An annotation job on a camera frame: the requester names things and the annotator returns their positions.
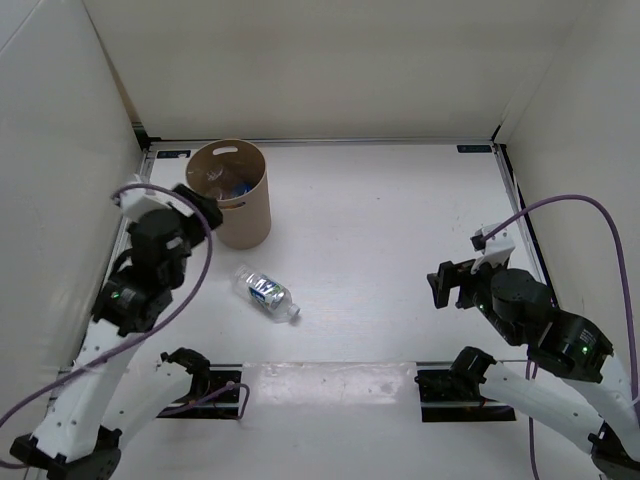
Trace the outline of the clear unlabelled plastic bottle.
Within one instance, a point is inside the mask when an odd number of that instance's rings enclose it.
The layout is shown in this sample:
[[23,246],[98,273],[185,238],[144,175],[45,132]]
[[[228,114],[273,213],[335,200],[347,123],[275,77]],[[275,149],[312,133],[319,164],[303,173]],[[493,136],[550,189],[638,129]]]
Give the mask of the clear unlabelled plastic bottle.
[[228,200],[235,197],[234,189],[240,183],[238,176],[224,166],[195,170],[191,180],[192,188],[196,192],[217,200]]

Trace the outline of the blue label plastic bottle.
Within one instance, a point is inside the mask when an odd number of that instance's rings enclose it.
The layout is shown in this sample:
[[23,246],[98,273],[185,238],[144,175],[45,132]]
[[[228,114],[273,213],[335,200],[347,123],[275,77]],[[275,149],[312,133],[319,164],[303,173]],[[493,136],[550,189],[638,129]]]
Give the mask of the blue label plastic bottle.
[[243,196],[252,190],[252,185],[246,182],[241,182],[234,185],[227,193],[228,199],[237,198]]

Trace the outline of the green blue label bottle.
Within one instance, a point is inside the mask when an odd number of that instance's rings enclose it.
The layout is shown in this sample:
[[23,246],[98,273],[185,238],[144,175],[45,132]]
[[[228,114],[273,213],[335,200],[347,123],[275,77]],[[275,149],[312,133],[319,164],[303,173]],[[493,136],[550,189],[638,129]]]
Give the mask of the green blue label bottle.
[[291,292],[280,282],[247,264],[241,264],[232,277],[234,292],[261,310],[274,322],[290,323],[300,314]]

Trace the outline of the orange plastic bottle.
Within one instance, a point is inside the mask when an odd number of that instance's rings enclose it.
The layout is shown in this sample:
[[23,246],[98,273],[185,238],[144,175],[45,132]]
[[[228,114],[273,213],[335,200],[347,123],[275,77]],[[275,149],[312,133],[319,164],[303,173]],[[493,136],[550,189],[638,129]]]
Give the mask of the orange plastic bottle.
[[219,205],[219,207],[221,209],[224,210],[233,210],[233,209],[238,209],[243,207],[246,204],[246,202],[239,202],[239,203],[235,203],[235,204],[229,204],[229,205]]

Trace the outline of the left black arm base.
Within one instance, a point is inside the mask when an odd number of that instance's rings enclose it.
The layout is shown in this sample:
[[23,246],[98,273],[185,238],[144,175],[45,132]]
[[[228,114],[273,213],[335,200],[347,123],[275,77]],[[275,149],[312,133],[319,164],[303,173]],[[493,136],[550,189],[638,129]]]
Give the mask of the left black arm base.
[[240,364],[213,365],[205,380],[158,415],[162,419],[240,420],[247,404],[247,391],[239,386]]

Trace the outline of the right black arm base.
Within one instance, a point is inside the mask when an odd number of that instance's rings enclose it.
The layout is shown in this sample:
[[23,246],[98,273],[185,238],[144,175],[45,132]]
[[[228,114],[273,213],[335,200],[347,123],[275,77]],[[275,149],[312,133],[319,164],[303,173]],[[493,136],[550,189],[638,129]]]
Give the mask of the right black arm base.
[[515,410],[506,404],[482,397],[477,389],[454,380],[446,369],[418,370],[418,386],[423,423],[513,422]]

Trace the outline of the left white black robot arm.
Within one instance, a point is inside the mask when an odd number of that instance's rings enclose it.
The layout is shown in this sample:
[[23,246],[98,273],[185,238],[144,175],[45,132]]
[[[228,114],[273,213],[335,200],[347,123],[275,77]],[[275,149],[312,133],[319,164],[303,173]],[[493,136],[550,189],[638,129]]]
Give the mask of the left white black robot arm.
[[193,248],[213,245],[222,225],[216,200],[178,184],[130,183],[113,195],[129,219],[130,246],[115,260],[91,310],[72,371],[26,397],[18,409],[56,390],[44,420],[10,448],[13,468],[38,468],[50,479],[108,479],[117,468],[124,430],[103,423],[137,348],[168,325],[159,317],[185,280]]

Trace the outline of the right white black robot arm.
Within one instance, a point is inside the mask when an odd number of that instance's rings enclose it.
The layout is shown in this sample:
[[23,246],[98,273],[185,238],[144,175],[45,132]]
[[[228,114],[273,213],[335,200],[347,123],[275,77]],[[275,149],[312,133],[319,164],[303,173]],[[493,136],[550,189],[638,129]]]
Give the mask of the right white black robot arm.
[[582,399],[571,401],[523,378],[472,346],[431,388],[504,403],[569,440],[606,478],[638,478],[639,415],[631,381],[597,325],[555,306],[546,285],[507,265],[447,261],[427,281],[436,308],[446,307],[456,290],[457,308],[477,309],[508,345],[525,347],[528,361]]

